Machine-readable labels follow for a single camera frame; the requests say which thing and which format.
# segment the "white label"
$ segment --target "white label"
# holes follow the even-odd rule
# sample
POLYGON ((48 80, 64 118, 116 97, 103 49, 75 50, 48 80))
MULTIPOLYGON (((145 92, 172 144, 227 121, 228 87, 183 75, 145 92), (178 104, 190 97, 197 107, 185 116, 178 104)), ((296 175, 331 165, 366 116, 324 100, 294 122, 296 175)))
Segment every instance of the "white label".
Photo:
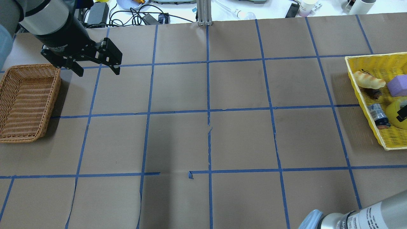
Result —
POLYGON ((348 218, 348 229, 389 229, 381 214, 379 202, 362 209, 358 214, 348 218))

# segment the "white cylinder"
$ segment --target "white cylinder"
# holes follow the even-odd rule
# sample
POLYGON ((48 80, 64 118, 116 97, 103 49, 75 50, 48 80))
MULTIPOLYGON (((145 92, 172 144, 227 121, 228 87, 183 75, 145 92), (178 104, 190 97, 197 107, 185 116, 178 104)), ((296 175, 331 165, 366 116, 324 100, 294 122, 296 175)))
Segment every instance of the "white cylinder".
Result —
POLYGON ((302 0, 299 15, 301 17, 306 17, 311 13, 312 8, 314 7, 317 0, 302 0))
POLYGON ((356 0, 349 14, 367 14, 376 0, 356 0))

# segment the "yellow round object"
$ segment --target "yellow round object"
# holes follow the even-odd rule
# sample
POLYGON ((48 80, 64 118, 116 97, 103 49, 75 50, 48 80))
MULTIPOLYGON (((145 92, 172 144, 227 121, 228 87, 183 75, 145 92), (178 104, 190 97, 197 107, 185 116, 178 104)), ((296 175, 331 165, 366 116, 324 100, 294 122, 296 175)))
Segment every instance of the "yellow round object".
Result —
POLYGON ((399 128, 407 130, 407 119, 402 122, 400 122, 397 119, 397 116, 398 116, 397 112, 401 108, 403 108, 405 104, 407 104, 407 96, 403 96, 403 97, 399 98, 398 100, 392 102, 386 108, 386 115, 392 125, 395 125, 399 128))

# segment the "yellow object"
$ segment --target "yellow object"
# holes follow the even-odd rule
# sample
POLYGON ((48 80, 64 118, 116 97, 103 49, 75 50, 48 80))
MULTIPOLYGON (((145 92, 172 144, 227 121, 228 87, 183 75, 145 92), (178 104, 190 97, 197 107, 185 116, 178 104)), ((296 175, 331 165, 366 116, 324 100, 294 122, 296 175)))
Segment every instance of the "yellow object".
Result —
POLYGON ((387 118, 389 119, 390 123, 392 125, 395 125, 399 128, 402 128, 404 130, 407 130, 407 120, 404 120, 402 122, 399 122, 397 119, 397 112, 404 107, 405 103, 407 102, 407 96, 400 97, 398 100, 392 102, 387 108, 386 108, 386 115, 387 118))
POLYGON ((355 77, 356 84, 362 88, 379 89, 386 85, 386 81, 377 79, 374 76, 361 71, 354 72, 353 76, 355 77))
POLYGON ((368 94, 361 91, 356 84, 356 79, 353 75, 354 72, 363 69, 374 75, 376 78, 389 82, 397 75, 407 74, 407 52, 350 56, 345 57, 345 61, 348 66, 348 75, 355 91, 355 95, 379 144, 382 145, 385 150, 407 149, 407 130, 401 129, 397 126, 392 126, 384 130, 377 129, 367 108, 369 105, 379 103, 382 108, 386 110, 386 108, 398 98, 392 97, 389 89, 384 87, 381 89, 383 95, 380 96, 378 100, 372 100, 368 94))

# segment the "black phone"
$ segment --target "black phone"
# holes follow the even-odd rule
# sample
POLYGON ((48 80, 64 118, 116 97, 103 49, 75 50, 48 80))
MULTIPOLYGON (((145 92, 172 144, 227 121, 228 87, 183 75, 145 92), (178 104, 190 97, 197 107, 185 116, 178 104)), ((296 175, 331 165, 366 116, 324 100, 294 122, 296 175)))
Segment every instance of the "black phone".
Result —
POLYGON ((299 9, 300 9, 299 4, 291 3, 291 6, 288 9, 288 12, 287 12, 287 15, 285 16, 285 18, 295 18, 299 9))

